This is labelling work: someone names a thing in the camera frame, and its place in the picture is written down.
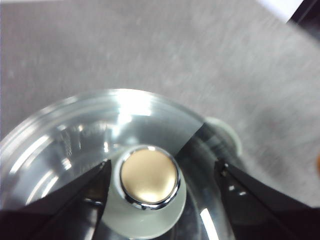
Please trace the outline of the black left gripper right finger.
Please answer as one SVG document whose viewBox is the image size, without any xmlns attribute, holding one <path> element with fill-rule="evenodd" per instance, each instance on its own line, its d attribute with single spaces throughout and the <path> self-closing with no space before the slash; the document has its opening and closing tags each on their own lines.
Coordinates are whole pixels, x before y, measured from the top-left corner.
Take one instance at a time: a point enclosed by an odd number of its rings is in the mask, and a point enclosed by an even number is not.
<svg viewBox="0 0 320 240">
<path fill-rule="evenodd" d="M 285 195 L 237 167 L 216 161 L 214 178 L 237 240 L 318 240 L 320 209 Z"/>
</svg>

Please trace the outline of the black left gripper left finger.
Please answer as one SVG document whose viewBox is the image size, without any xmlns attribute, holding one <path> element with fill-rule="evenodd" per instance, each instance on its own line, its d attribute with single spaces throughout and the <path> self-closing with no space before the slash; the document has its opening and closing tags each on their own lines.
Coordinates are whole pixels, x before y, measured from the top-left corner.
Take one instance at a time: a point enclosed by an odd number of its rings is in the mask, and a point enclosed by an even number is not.
<svg viewBox="0 0 320 240">
<path fill-rule="evenodd" d="M 2 240 L 91 240 L 104 213 L 111 160 L 18 209 L 0 211 Z"/>
</svg>

